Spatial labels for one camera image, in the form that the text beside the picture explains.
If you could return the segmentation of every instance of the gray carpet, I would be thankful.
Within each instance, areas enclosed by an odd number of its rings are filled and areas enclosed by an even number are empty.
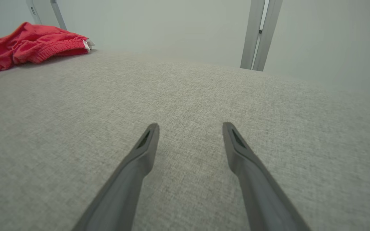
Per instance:
[[[150,123],[134,230],[247,230],[222,123],[313,230],[370,230],[370,96],[93,51],[0,72],[0,231],[70,230]]]

